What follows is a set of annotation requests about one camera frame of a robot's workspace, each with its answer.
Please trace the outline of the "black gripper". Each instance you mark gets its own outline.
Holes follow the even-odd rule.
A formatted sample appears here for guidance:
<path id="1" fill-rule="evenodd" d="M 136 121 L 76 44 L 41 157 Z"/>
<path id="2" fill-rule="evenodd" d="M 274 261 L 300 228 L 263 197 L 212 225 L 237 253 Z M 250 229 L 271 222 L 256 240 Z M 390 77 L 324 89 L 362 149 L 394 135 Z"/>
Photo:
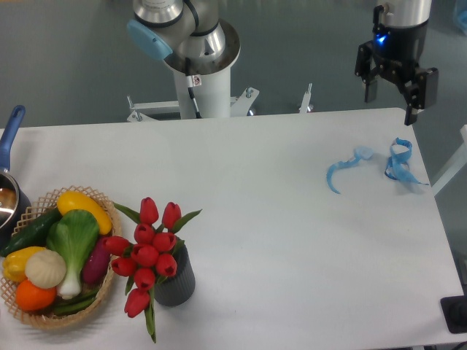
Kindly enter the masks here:
<path id="1" fill-rule="evenodd" d="M 377 97 L 377 76 L 397 84 L 406 102 L 404 125 L 417 122 L 419 112 L 437 101 L 439 70 L 419 68 L 428 21 L 416 26 L 395 26 L 383 23 L 383 14 L 374 13 L 372 41 L 358 47 L 355 76 L 364 85 L 364 101 Z"/>

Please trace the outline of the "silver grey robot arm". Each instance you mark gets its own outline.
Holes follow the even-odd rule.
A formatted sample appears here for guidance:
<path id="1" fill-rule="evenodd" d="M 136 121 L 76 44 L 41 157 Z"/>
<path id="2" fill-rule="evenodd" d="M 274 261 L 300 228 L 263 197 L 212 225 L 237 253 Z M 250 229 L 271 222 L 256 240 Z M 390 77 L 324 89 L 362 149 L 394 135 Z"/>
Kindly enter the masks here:
<path id="1" fill-rule="evenodd" d="M 247 116 L 258 91 L 230 92 L 231 67 L 240 53 L 235 29 L 218 15 L 216 1 L 135 1 L 127 31 L 147 56 L 173 72 L 183 119 Z M 365 101 L 377 96 L 377 82 L 398 88 L 406 102 L 405 124 L 436 103 L 439 72 L 424 69 L 422 55 L 430 17 L 429 1 L 378 1 L 373 36 L 358 47 L 355 75 Z"/>

